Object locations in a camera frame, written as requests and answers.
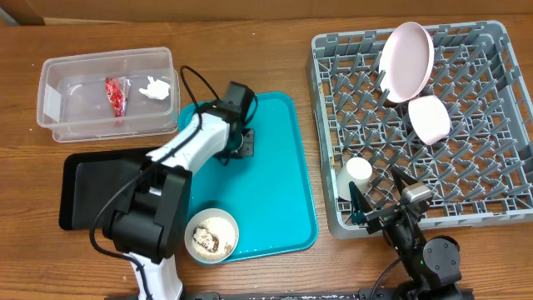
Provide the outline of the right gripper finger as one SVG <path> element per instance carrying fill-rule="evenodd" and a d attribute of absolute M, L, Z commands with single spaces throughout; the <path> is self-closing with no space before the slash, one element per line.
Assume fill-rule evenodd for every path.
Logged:
<path fill-rule="evenodd" d="M 402 190 L 412 184 L 418 183 L 412 176 L 408 175 L 402 169 L 397 166 L 391 168 L 391 173 L 398 192 L 401 194 Z"/>
<path fill-rule="evenodd" d="M 373 213 L 369 202 L 365 199 L 358 186 L 354 182 L 349 182 L 351 196 L 351 223 L 363 225 L 369 223 L 368 213 Z"/>

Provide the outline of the white cup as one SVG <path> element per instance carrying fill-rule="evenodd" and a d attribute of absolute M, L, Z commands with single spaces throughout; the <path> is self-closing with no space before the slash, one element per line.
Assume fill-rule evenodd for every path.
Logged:
<path fill-rule="evenodd" d="M 354 182 L 362 194 L 368 189 L 373 169 L 371 164 L 362 157 L 352 157 L 336 175 L 338 197 L 349 201 L 351 199 L 349 183 Z"/>

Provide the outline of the teal serving tray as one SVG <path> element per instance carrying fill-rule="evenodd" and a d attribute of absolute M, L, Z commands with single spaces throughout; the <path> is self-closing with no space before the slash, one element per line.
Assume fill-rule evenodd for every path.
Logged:
<path fill-rule="evenodd" d="M 308 249 L 319 232 L 294 102 L 283 92 L 257 98 L 253 155 L 211 158 L 192 179 L 189 218 L 218 208 L 237 223 L 231 262 Z"/>

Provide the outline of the pink bowl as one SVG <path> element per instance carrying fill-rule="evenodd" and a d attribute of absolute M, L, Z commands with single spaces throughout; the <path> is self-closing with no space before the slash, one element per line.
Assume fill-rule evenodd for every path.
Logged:
<path fill-rule="evenodd" d="M 408 114 L 416 135 L 426 145 L 438 142 L 451 130 L 451 119 L 446 107 L 435 95 L 410 100 Z"/>

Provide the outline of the grey bowl with food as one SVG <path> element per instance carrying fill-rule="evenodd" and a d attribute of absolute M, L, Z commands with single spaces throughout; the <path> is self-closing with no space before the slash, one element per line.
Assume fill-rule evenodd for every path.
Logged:
<path fill-rule="evenodd" d="M 187 251 L 196 261 L 217 264 L 227 260 L 236 249 L 239 228 L 228 212 L 208 208 L 191 218 L 184 241 Z"/>

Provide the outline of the white napkin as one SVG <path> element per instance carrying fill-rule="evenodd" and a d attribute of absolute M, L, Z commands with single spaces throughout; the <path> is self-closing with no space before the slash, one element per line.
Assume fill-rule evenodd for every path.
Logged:
<path fill-rule="evenodd" d="M 140 87 L 138 91 L 150 99 L 164 100 L 170 95 L 170 84 L 160 79 L 155 80 L 149 76 L 148 85 L 145 88 Z"/>

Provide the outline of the pink plate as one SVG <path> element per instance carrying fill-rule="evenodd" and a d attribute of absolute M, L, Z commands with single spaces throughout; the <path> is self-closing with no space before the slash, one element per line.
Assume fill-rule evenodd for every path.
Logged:
<path fill-rule="evenodd" d="M 397 27 L 381 52 L 379 71 L 385 74 L 381 89 L 388 90 L 387 100 L 403 103 L 418 95 L 427 84 L 434 64 L 431 36 L 417 22 Z"/>

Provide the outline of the red snack wrapper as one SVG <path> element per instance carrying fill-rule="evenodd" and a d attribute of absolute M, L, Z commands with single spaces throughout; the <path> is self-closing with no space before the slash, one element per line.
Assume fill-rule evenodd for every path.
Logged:
<path fill-rule="evenodd" d="M 107 98 L 112 106 L 115 118 L 124 117 L 127 97 L 131 86 L 127 77 L 107 77 L 105 79 Z"/>

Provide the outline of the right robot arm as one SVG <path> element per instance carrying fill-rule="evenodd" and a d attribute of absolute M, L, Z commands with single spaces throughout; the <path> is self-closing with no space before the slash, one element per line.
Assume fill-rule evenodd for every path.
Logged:
<path fill-rule="evenodd" d="M 428 240 L 418 225 L 431 204 L 431 189 L 398 167 L 391 173 L 401 198 L 385 208 L 373 208 L 357 185 L 349 183 L 351 222 L 366 225 L 368 233 L 382 233 L 398 255 L 376 280 L 369 298 L 378 298 L 383 280 L 400 263 L 410 280 L 395 288 L 391 299 L 464 299 L 457 284 L 461 280 L 458 242 L 449 236 Z"/>

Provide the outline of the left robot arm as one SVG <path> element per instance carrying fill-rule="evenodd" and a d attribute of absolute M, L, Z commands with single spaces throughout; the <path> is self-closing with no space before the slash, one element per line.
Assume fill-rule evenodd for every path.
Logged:
<path fill-rule="evenodd" d="M 178 299 L 175 251 L 182 243 L 192 178 L 212 157 L 231 158 L 245 140 L 256 94 L 231 82 L 226 95 L 197 105 L 192 120 L 166 145 L 135 162 L 136 175 L 104 205 L 95 222 L 113 241 L 112 257 L 129 261 L 139 299 Z"/>

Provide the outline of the grey dishwasher rack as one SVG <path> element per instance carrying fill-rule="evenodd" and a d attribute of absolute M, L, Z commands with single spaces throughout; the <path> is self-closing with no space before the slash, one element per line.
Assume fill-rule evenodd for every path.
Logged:
<path fill-rule="evenodd" d="M 482 227 L 532 219 L 532 101 L 501 22 L 430 26 L 435 64 L 423 92 L 451 117 L 450 133 L 430 146 L 411 126 L 405 104 L 387 102 L 378 64 L 387 29 L 320 34 L 311 41 L 307 75 L 321 150 L 331 234 L 363 238 L 351 223 L 336 175 L 353 157 L 373 168 L 366 198 L 385 207 L 398 198 L 399 167 L 433 192 L 421 227 Z"/>

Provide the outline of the clear plastic bin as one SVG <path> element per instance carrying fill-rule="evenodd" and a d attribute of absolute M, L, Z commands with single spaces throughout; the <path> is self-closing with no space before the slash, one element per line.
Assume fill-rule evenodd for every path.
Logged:
<path fill-rule="evenodd" d="M 138 89 L 148 77 L 170 84 L 164 100 Z M 114 117 L 106 78 L 126 77 L 131 86 L 124 117 Z M 180 110 L 178 75 L 168 48 L 150 47 L 55 57 L 42 65 L 37 123 L 59 143 L 174 133 Z"/>

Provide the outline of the black tray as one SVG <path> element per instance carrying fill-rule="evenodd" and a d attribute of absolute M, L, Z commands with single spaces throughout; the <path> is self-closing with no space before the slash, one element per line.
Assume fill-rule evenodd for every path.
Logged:
<path fill-rule="evenodd" d="M 141 160 L 151 150 L 140 147 L 68 156 L 63 164 L 59 227 L 89 229 L 103 205 L 136 174 L 137 165 L 122 168 L 122 163 Z"/>

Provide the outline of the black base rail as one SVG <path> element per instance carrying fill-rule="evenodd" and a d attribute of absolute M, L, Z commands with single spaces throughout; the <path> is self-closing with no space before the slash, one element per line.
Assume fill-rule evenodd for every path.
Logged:
<path fill-rule="evenodd" d="M 474 300 L 472 289 L 461 290 L 462 299 Z M 252 293 L 252 294 L 219 294 L 218 292 L 184 293 L 182 300 L 368 300 L 371 288 L 363 288 L 358 292 L 313 292 L 313 293 Z M 134 300 L 136 295 L 105 297 L 106 300 Z M 375 295 L 378 300 L 394 299 L 394 288 L 380 288 Z"/>

